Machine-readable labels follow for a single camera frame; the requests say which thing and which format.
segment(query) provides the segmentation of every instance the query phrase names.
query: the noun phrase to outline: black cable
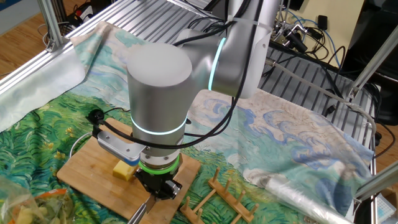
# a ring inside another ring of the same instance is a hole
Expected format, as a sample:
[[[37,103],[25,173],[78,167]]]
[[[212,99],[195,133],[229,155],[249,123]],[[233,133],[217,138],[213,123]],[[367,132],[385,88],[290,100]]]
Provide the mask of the black cable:
[[[375,155],[373,157],[373,159],[378,158],[379,156],[383,155],[384,153],[386,153],[395,143],[396,143],[396,136],[394,135],[394,133],[383,123],[379,122],[379,124],[381,124],[381,126],[383,126],[392,136],[392,142],[389,146],[387,146],[385,148],[385,150],[381,151],[379,154]]]
[[[174,46],[179,46],[179,45],[182,45],[182,44],[185,44],[185,43],[187,43],[187,42],[194,41],[194,40],[200,40],[200,39],[203,39],[203,38],[206,38],[206,37],[211,37],[212,35],[216,35],[216,34],[218,34],[218,33],[220,33],[220,32],[223,32],[223,31],[226,30],[230,25],[232,25],[232,23],[225,24],[224,27],[223,27],[222,29],[218,29],[218,30],[215,30],[215,31],[212,31],[212,32],[208,32],[208,33],[206,33],[206,34],[198,35],[198,36],[196,36],[196,37],[189,37],[189,38],[186,38],[186,39],[177,41],[177,42],[174,43],[173,45],[174,45]]]
[[[330,59],[329,59],[329,61],[328,61],[328,64],[330,64],[330,62],[334,59],[334,56],[336,56],[336,54],[341,50],[341,49],[343,49],[343,57],[345,57],[345,55],[346,55],[346,47],[345,46],[341,46],[341,47],[339,47],[336,51],[335,51],[335,53],[333,53],[333,55],[330,57]]]
[[[191,7],[195,8],[197,11],[199,11],[200,13],[202,13],[204,16],[208,16],[207,13],[203,12],[199,7],[197,7],[196,5],[188,2],[187,0],[182,0],[183,2],[187,3],[188,5],[190,5]]]
[[[234,103],[234,98],[232,97],[232,98],[231,98],[231,105],[232,105],[233,103]],[[223,129],[219,130],[217,133],[212,134],[211,137],[217,136],[217,135],[221,134],[223,131],[225,131],[225,129],[228,127],[229,122],[231,121],[231,119],[232,119],[232,115],[229,116],[229,118],[228,118],[226,124],[224,125]],[[184,135],[186,135],[186,136],[191,136],[191,137],[203,137],[202,134],[184,133]]]
[[[321,60],[319,60],[318,56],[316,54],[312,54],[317,60],[318,60],[318,64],[321,66],[321,68],[323,69],[323,71],[325,72],[326,78],[329,81],[331,87],[333,88],[333,90],[335,91],[336,95],[340,98],[344,98],[343,95],[341,94],[340,90],[338,89],[338,87],[336,86],[336,83],[333,81],[333,79],[331,78],[330,73],[328,72],[328,70],[325,68],[325,66],[323,66],[323,62]]]
[[[109,113],[111,111],[114,111],[114,110],[123,110],[123,112],[129,112],[130,111],[130,110],[125,110],[125,109],[123,109],[121,107],[117,107],[117,108],[112,108],[110,110],[105,111],[104,114],[107,114],[107,113]]]
[[[211,16],[206,16],[206,17],[201,17],[201,18],[192,20],[192,21],[189,23],[189,25],[188,25],[188,29],[190,29],[194,24],[196,24],[196,23],[198,23],[198,22],[200,22],[200,21],[202,21],[202,20],[205,20],[205,19],[215,19],[215,20],[217,20],[217,21],[223,22],[223,21],[222,21],[221,19],[219,19],[219,18],[214,18],[214,17],[211,17]]]
[[[238,12],[236,13],[238,16],[241,16],[244,13],[244,10],[247,9],[247,4],[250,0],[244,0],[244,2],[242,3],[242,6],[239,8]],[[259,1],[259,5],[257,7],[257,11],[256,11],[256,15],[255,15],[255,20],[258,20],[259,16],[260,16],[260,12],[261,12],[261,8],[262,8],[262,3],[263,0]],[[253,40],[254,40],[254,35],[256,33],[256,26],[253,25],[252,26],[252,31],[251,31],[251,35],[250,35],[250,43],[249,45],[253,44]],[[151,142],[147,142],[147,141],[143,141],[137,138],[134,138],[130,135],[124,134],[122,132],[120,132],[119,130],[117,130],[115,127],[111,126],[109,123],[107,123],[106,121],[100,121],[100,124],[105,125],[107,128],[109,128],[112,132],[114,132],[115,134],[121,136],[122,138],[125,138],[127,140],[136,142],[138,144],[143,144],[149,147],[156,147],[156,148],[161,148],[161,149],[183,149],[185,147],[190,147],[193,146],[195,144],[198,144],[199,142],[204,141],[205,139],[207,139],[208,137],[210,137],[212,134],[214,134],[220,127],[222,127],[222,125],[225,124],[225,122],[227,120],[229,120],[229,117],[232,116],[233,110],[235,109],[236,104],[238,103],[238,100],[241,96],[241,93],[243,91],[243,86],[244,86],[244,82],[246,81],[246,77],[248,74],[248,69],[249,69],[249,63],[250,63],[250,55],[251,55],[251,50],[252,48],[250,47],[248,49],[248,56],[246,58],[246,62],[244,65],[244,70],[243,70],[243,75],[242,75],[242,79],[241,79],[241,83],[239,84],[239,88],[238,88],[238,92],[235,96],[235,99],[230,107],[230,109],[227,112],[227,115],[207,134],[205,134],[204,136],[202,136],[199,139],[196,139],[190,143],[186,143],[186,144],[181,144],[178,146],[174,146],[174,145],[163,145],[163,144],[154,144]]]
[[[319,51],[319,50],[323,47],[323,48],[326,50],[326,56],[324,56],[323,58],[318,59],[318,60],[323,60],[323,59],[327,58],[327,57],[329,56],[329,50],[328,50],[328,48],[325,47],[325,45],[324,45],[323,43],[319,42],[319,40],[317,40],[316,38],[314,38],[312,35],[307,34],[307,36],[311,37],[311,38],[317,43],[317,45],[320,45],[320,47],[319,47],[319,48],[315,48],[313,51],[306,52],[306,54],[315,54],[317,51]]]
[[[244,1],[242,2],[242,5],[239,7],[237,13],[235,14],[235,17],[240,18],[240,17],[244,14],[244,12],[246,11],[246,9],[248,8],[249,3],[250,3],[250,0],[244,0]],[[232,24],[234,24],[234,23],[235,23],[235,22],[227,22],[225,25],[222,25],[222,26],[221,26],[219,29],[217,29],[217,30],[214,30],[214,31],[209,32],[209,33],[207,33],[207,34],[198,35],[198,36],[196,36],[196,37],[189,37],[189,38],[180,40],[180,41],[174,43],[173,45],[174,45],[174,46],[179,46],[179,45],[185,44],[185,43],[187,43],[187,42],[191,42],[191,41],[194,41],[194,40],[200,40],[200,39],[203,39],[203,38],[206,38],[206,37],[210,37],[210,36],[212,36],[212,35],[216,35],[216,34],[218,34],[218,33],[220,33],[220,32],[223,32],[224,30],[226,30],[228,27],[230,27],[230,26],[231,26]]]

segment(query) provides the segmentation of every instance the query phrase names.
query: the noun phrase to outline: wooden stick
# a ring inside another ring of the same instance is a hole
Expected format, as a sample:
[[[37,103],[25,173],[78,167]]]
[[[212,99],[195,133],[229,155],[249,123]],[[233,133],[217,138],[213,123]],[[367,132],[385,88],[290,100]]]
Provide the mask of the wooden stick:
[[[217,176],[218,176],[219,172],[220,172],[220,168],[217,167],[216,172],[214,173],[214,176],[213,176],[213,182],[217,180]]]
[[[197,223],[200,222],[200,217],[201,217],[201,213],[202,213],[202,212],[203,212],[203,209],[199,208],[198,216],[197,216]]]
[[[187,208],[189,208],[189,200],[190,200],[190,197],[188,196],[187,199],[185,200],[185,205],[183,206],[182,209],[187,209]]]
[[[193,212],[197,212],[200,207],[202,207],[208,200],[216,193],[216,190],[213,189],[197,206],[193,209]]]
[[[238,214],[238,215],[234,218],[234,220],[232,220],[231,224],[237,223],[237,222],[239,221],[240,218],[242,218],[242,215],[241,215],[241,214]]]
[[[257,203],[257,204],[255,204],[255,206],[251,209],[251,211],[250,211],[250,214],[249,215],[253,215],[254,214],[254,212],[257,210],[257,208],[259,208],[259,204]]]
[[[242,190],[241,195],[236,199],[236,204],[239,204],[242,201],[244,194],[246,194],[246,191]]]
[[[231,206],[231,208],[233,208],[235,210],[235,212],[237,212],[238,214],[242,215],[242,218],[244,219],[244,221],[246,221],[247,223],[250,223],[253,218],[254,215],[249,215],[249,210],[247,208],[245,208],[241,203],[236,203],[236,198],[233,197],[233,195],[227,193],[224,194],[225,188],[218,182],[212,182],[211,179],[208,181],[208,185],[210,185],[210,187],[212,189],[216,189],[216,193],[222,198],[224,199],[224,201],[226,203],[228,203],[229,206]]]
[[[226,185],[225,185],[224,194],[226,194],[226,193],[228,192],[228,187],[229,187],[229,185],[230,185],[231,181],[232,181],[232,179],[231,179],[231,178],[229,178],[229,179],[226,181]]]

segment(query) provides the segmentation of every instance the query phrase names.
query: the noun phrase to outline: plastic wrap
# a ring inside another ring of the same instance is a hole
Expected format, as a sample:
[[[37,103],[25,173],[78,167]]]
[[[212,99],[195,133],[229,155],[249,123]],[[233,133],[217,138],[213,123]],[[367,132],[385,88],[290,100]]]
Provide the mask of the plastic wrap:
[[[282,176],[273,176],[263,183],[266,190],[274,194],[281,203],[309,216],[319,223],[352,224],[351,221],[340,215],[335,209],[329,207],[312,195],[302,186],[295,185]]]
[[[35,218],[44,222],[35,199],[27,189],[1,176],[0,186],[0,223],[32,223]]]
[[[0,223],[73,223],[73,202],[67,189],[51,190],[33,198],[27,189],[3,177],[0,186]]]

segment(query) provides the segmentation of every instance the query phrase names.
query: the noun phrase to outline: blue wave pattern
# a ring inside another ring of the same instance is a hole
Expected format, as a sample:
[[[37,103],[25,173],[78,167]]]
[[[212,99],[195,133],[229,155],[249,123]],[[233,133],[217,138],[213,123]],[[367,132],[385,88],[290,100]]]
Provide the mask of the blue wave pattern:
[[[227,101],[219,99],[204,100],[203,105],[211,114],[196,111],[196,117],[192,119],[195,122],[194,128],[190,132],[206,133],[223,118],[230,107]],[[258,113],[256,116],[250,108],[238,106],[229,128],[218,137],[207,140],[206,145],[214,145],[216,152],[223,152],[228,162],[240,172],[260,169],[283,174],[345,215],[353,194],[370,176],[368,165],[373,152],[320,115],[304,108],[298,110],[306,111],[311,118],[311,125],[339,133],[340,141],[344,144],[334,144],[327,138],[321,138],[310,128],[294,133],[292,128],[300,122],[281,120],[288,117],[283,116],[287,113],[284,110],[263,113],[262,119],[265,122],[259,126],[254,124]],[[203,118],[213,125],[200,125]]]

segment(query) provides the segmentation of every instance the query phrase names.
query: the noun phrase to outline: painted tablecloth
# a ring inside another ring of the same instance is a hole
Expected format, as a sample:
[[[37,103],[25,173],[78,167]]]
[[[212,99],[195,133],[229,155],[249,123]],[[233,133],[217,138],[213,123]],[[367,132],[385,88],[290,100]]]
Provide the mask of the painted tablecloth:
[[[31,111],[0,133],[0,175],[34,195],[65,187],[56,178],[72,144],[92,130],[85,116],[93,109],[129,108],[126,58],[148,44],[132,34],[100,22],[95,31],[72,39],[87,76],[75,88]],[[230,97],[201,91],[190,108],[187,132],[207,133],[226,114]],[[108,114],[131,125],[129,113]],[[194,207],[211,188],[207,181],[221,167],[219,181],[234,181],[229,190],[249,210],[259,203],[252,223],[303,223],[303,215],[279,204],[261,180],[283,176],[308,189],[345,214],[358,187],[370,177],[373,152],[333,126],[324,117],[262,90],[240,100],[228,128],[183,153],[199,160],[201,169],[187,196]],[[73,191],[76,223],[125,223],[125,219]],[[236,213],[219,196],[203,206],[205,223],[229,223]],[[179,212],[172,223],[188,223]]]

